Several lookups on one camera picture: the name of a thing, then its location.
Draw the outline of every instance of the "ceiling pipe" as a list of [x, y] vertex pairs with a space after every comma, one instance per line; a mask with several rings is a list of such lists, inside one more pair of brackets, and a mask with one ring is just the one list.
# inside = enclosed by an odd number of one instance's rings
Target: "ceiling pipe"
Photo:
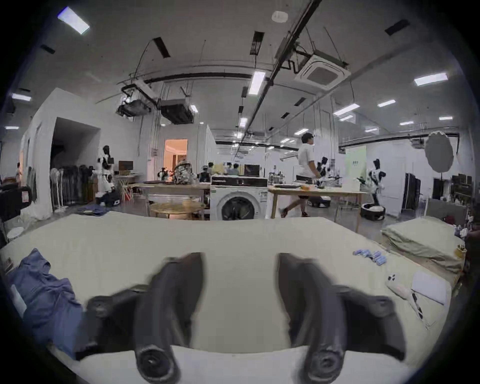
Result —
[[252, 144], [252, 143], [234, 143], [233, 141], [229, 141], [229, 140], [216, 140], [215, 141], [216, 144], [218, 145], [234, 145], [234, 144], [238, 144], [239, 145], [239, 148], [242, 146], [242, 147], [258, 147], [258, 148], [268, 148], [268, 147], [274, 147], [276, 149], [280, 149], [280, 150], [285, 150], [285, 151], [295, 151], [297, 152], [299, 149], [298, 148], [295, 148], [295, 147], [286, 147], [286, 146], [279, 146], [279, 145], [275, 145], [275, 144]]
[[[322, 2], [322, 0], [312, 0], [310, 2], [310, 4], [308, 5], [308, 7], [303, 12], [303, 15], [300, 17], [297, 24], [295, 25], [295, 27], [293, 29], [293, 33], [287, 39], [287, 42], [285, 44], [285, 47], [283, 48], [282, 53], [279, 55], [277, 61], [275, 62], [275, 65], [274, 65], [273, 70], [272, 70], [272, 74], [270, 75], [270, 79], [267, 81], [267, 83], [264, 87], [264, 90], [262, 92], [262, 95], [260, 96], [260, 98], [257, 102], [257, 105], [255, 106], [255, 109], [253, 110], [252, 117], [250, 118], [250, 121], [248, 122], [245, 133], [248, 132], [248, 130], [250, 129], [250, 127], [253, 123], [253, 120], [255, 120], [255, 116], [257, 115], [257, 113], [260, 109], [260, 106], [262, 105], [263, 100], [265, 99], [265, 96], [266, 96], [268, 90], [273, 85], [273, 81], [275, 80], [276, 76], [280, 72], [280, 69], [282, 68], [282, 65], [283, 65], [284, 61], [287, 59], [290, 52], [295, 48], [295, 42], [300, 37], [300, 33], [303, 31], [303, 29], [305, 28], [308, 21], [310, 20], [312, 15], [315, 13], [315, 11], [317, 10], [317, 8], [318, 8], [318, 6], [320, 5], [321, 2]], [[237, 156], [237, 153], [238, 153], [238, 149], [237, 149], [233, 158], [235, 158]]]

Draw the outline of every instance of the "washing machine door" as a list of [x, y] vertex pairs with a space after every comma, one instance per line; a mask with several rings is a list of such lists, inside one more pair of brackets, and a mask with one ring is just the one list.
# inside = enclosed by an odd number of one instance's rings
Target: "washing machine door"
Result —
[[260, 207], [256, 199], [245, 192], [229, 193], [217, 206], [220, 220], [248, 220], [259, 216]]

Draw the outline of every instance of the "bag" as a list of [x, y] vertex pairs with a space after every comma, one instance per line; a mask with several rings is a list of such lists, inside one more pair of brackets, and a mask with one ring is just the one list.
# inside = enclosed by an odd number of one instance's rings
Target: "bag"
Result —
[[192, 165], [187, 162], [177, 164], [173, 171], [173, 182], [175, 184], [191, 184], [192, 180]]

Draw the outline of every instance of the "wheeled robot base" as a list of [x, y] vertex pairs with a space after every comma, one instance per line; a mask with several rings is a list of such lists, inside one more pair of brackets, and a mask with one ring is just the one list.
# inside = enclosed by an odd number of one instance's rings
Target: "wheeled robot base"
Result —
[[372, 203], [365, 203], [361, 205], [360, 216], [371, 220], [383, 220], [385, 218], [385, 207], [381, 205], [374, 205]]

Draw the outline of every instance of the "white table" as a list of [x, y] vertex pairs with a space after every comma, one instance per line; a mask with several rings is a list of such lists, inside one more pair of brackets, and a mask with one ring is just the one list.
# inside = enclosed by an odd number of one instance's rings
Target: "white table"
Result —
[[279, 252], [313, 258], [334, 284], [392, 298], [407, 340], [406, 363], [428, 357], [450, 307], [419, 295], [433, 325], [427, 330], [410, 305], [385, 286], [391, 273], [409, 286], [416, 271], [427, 269], [385, 252], [377, 266], [353, 256], [356, 249], [384, 250], [322, 217], [289, 220], [186, 221], [109, 212], [102, 217], [70, 215], [15, 239], [0, 250], [15, 265], [38, 248], [51, 273], [67, 277], [82, 303], [147, 283], [167, 257], [205, 254], [205, 286], [194, 317], [192, 347], [209, 352], [272, 352], [289, 347], [288, 322], [276, 291]]

